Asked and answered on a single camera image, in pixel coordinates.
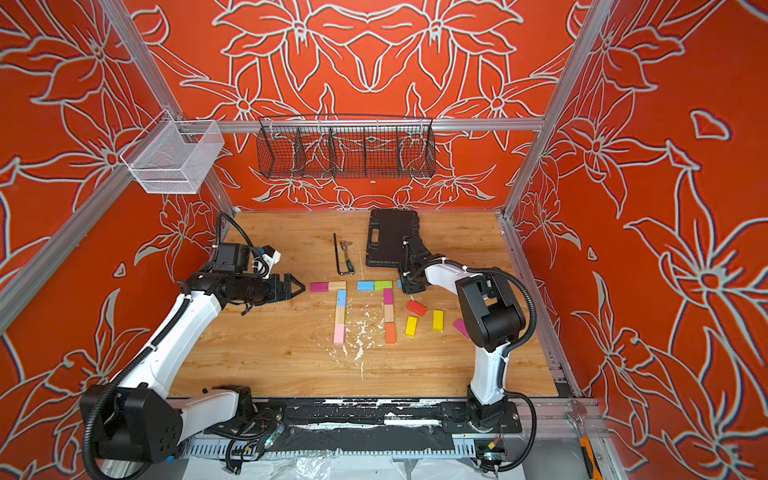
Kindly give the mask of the pink block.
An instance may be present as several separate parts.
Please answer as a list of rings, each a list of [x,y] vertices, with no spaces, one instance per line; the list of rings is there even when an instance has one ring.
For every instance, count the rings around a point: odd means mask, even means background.
[[[343,345],[344,344],[344,338],[345,338],[345,325],[344,324],[336,324],[334,326],[333,343],[335,345]]]

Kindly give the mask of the green block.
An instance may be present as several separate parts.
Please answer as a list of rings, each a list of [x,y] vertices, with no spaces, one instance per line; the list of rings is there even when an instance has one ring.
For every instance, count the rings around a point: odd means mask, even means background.
[[[378,280],[374,282],[374,290],[375,291],[382,291],[386,289],[392,289],[392,281],[391,280]]]

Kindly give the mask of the natural wood block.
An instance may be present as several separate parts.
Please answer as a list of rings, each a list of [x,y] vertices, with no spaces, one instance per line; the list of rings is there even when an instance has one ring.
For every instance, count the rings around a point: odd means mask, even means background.
[[[335,310],[334,321],[336,325],[344,325],[346,319],[346,307],[337,306]]]
[[[346,289],[347,289],[347,283],[345,281],[333,281],[328,283],[329,291],[339,291],[339,290],[346,290]]]
[[[394,323],[394,306],[392,304],[384,305],[384,321],[386,323]]]

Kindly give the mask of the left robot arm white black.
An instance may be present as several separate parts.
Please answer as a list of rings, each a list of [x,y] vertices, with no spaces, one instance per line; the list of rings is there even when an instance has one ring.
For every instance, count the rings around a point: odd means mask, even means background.
[[[81,397],[81,455],[89,478],[108,478],[100,463],[111,460],[126,464],[136,479],[208,429],[247,444],[263,436],[253,430],[257,421],[270,422],[265,434],[275,430],[275,414],[258,413],[246,386],[223,385],[187,400],[169,395],[202,333],[227,306],[250,312],[305,291],[293,275],[274,272],[280,259],[278,250],[257,246],[249,236],[240,243],[215,240],[211,258],[180,281],[172,309],[140,351],[108,383]]]

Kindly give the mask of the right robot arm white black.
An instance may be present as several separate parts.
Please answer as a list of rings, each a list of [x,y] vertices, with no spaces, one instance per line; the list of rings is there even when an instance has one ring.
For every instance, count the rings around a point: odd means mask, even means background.
[[[492,448],[474,461],[483,473],[498,475],[520,467],[533,450],[538,417],[529,396],[506,388],[509,357],[535,333],[538,314],[530,291],[515,275],[498,267],[472,267],[431,253],[418,236],[401,241],[403,259],[398,269],[407,294],[438,286],[457,296],[462,319],[475,345],[474,371],[468,386],[470,425],[480,431],[501,426],[513,399],[523,401],[531,413],[529,436],[512,461],[492,457]]]

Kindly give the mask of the orange block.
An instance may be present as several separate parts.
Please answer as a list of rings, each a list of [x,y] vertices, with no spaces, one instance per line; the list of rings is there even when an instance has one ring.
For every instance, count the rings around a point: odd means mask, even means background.
[[[396,325],[394,322],[385,323],[385,342],[387,344],[395,344],[396,338]]]

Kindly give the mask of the yellow block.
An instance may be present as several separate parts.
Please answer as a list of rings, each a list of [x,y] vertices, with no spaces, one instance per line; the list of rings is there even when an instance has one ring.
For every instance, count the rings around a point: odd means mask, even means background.
[[[432,315],[432,329],[434,331],[444,331],[444,312],[442,310],[435,309]]]
[[[418,318],[415,316],[409,316],[407,318],[405,334],[409,337],[413,337],[416,334],[418,326]]]

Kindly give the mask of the red block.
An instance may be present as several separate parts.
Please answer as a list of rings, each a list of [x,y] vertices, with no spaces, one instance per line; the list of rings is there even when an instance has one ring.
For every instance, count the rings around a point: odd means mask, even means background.
[[[407,303],[406,309],[408,312],[417,317],[423,317],[428,310],[426,306],[413,300],[410,300]]]

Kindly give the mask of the black plastic tool case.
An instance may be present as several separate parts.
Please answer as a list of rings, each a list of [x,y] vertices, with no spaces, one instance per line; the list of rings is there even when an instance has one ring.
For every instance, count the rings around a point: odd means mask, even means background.
[[[366,243],[366,265],[394,268],[404,264],[404,240],[419,234],[420,220],[414,210],[373,209]]]

